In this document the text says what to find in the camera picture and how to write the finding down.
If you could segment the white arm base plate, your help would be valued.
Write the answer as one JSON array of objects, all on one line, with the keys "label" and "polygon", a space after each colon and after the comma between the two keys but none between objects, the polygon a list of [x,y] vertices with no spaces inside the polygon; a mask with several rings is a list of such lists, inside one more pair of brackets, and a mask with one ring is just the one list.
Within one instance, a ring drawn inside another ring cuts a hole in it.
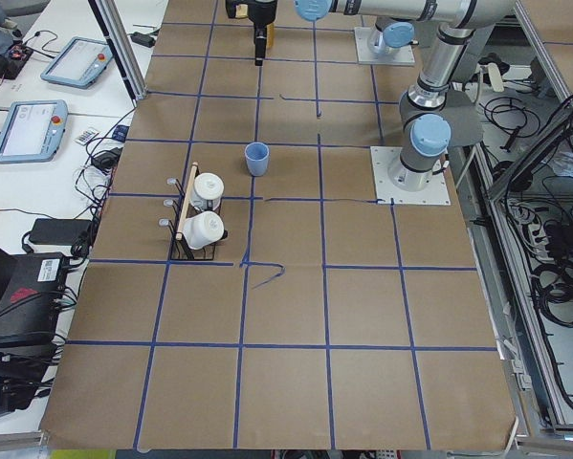
[{"label": "white arm base plate", "polygon": [[371,165],[376,201],[384,205],[449,206],[450,195],[441,164],[417,173],[401,162],[401,147],[372,146]]}]

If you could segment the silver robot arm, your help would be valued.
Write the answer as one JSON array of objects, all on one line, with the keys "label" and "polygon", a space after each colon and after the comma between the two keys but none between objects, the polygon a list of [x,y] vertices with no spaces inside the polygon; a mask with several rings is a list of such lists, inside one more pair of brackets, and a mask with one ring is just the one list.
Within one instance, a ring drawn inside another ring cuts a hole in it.
[{"label": "silver robot arm", "polygon": [[296,1],[298,16],[316,22],[329,13],[370,14],[398,25],[436,21],[436,38],[416,82],[401,97],[405,140],[387,168],[389,180],[404,191],[424,189],[435,163],[452,142],[452,127],[442,117],[454,71],[474,33],[507,15],[513,1]]},{"label": "silver robot arm", "polygon": [[409,20],[377,16],[367,46],[375,55],[387,55],[409,45],[414,36],[415,29]]}]

